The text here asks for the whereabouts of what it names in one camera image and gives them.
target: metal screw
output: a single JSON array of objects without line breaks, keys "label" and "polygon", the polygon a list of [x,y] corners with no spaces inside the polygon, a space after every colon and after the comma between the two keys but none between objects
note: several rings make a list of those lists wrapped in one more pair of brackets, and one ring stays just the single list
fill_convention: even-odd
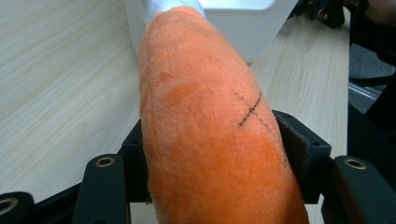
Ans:
[{"label": "metal screw", "polygon": [[363,162],[361,161],[356,161],[352,159],[345,159],[344,163],[352,168],[358,169],[358,170],[365,170],[367,168],[366,165],[364,165]]},{"label": "metal screw", "polygon": [[107,167],[107,166],[110,166],[111,164],[113,164],[114,161],[115,161],[114,158],[111,158],[111,157],[104,157],[104,158],[102,158],[102,159],[99,159],[99,160],[96,162],[96,166],[97,166],[97,167],[101,167],[101,168]]},{"label": "metal screw", "polygon": [[18,204],[18,199],[16,198],[7,198],[0,201],[0,206],[4,208],[0,208],[0,216],[11,211]]}]

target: light wood surface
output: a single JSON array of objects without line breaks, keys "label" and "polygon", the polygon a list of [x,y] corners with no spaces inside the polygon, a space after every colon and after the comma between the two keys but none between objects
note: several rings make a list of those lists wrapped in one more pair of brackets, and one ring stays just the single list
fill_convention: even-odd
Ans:
[{"label": "light wood surface", "polygon": [[[251,65],[273,109],[347,150],[348,30],[306,17],[285,23]],[[117,152],[138,120],[137,59],[122,0],[0,2],[0,194],[35,201],[80,182]],[[156,223],[133,204],[134,223]],[[318,206],[308,206],[320,223]]]}]

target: wooden table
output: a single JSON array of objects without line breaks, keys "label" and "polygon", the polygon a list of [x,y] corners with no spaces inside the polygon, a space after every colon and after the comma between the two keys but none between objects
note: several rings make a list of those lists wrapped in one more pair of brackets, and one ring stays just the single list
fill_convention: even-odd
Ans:
[{"label": "wooden table", "polygon": [[[348,29],[285,23],[251,65],[271,107],[347,148]],[[42,201],[80,182],[138,120],[137,59],[122,0],[0,2],[0,194]],[[156,223],[133,204],[134,223]],[[320,223],[318,206],[308,206]]]}]

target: skin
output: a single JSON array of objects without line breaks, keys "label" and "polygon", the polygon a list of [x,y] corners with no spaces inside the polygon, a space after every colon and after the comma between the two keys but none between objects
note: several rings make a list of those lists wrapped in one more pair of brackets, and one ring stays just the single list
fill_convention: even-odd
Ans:
[{"label": "skin", "polygon": [[396,27],[395,0],[369,0],[366,16],[378,24]]}]

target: white plastic device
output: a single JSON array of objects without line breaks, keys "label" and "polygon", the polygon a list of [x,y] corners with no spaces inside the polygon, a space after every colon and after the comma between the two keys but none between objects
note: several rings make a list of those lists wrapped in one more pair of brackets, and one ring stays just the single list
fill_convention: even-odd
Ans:
[{"label": "white plastic device", "polygon": [[[137,53],[145,32],[142,0],[124,0]],[[264,54],[298,0],[199,0],[206,18],[233,44],[246,63]]]}]

